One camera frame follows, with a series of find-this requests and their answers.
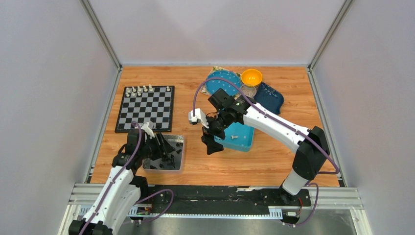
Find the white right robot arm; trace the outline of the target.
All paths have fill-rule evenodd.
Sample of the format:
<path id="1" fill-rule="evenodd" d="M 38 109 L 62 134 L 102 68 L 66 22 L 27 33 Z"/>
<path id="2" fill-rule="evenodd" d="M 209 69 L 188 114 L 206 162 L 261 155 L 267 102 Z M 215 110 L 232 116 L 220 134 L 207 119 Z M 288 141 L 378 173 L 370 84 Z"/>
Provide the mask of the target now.
<path id="1" fill-rule="evenodd" d="M 293 124 L 242 94 L 238 99 L 223 89 L 217 90 L 208 99 L 216 109 L 216 116 L 209 117 L 201 109 L 193 107 L 188 114 L 191 124 L 202 124 L 202 142 L 207 154 L 223 151 L 224 147 L 215 138 L 224 139 L 225 129 L 233 123 L 241 123 L 260 130 L 287 146 L 294 154 L 292 170 L 283 181 L 279 191 L 280 201 L 291 205 L 299 198 L 299 191 L 314 180 L 326 160 L 329 149 L 324 130 Z"/>

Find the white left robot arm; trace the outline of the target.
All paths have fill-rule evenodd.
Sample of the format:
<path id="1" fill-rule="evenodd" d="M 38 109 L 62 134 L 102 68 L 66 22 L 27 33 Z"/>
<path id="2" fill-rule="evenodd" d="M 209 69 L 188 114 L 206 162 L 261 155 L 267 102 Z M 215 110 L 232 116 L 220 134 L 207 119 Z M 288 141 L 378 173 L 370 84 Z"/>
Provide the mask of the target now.
<path id="1" fill-rule="evenodd" d="M 162 133 L 132 129 L 113 158 L 110 175 L 90 210 L 69 226 L 70 235 L 116 235 L 128 212 L 150 198 L 148 182 L 137 176 L 144 159 L 158 160 L 175 151 Z"/>

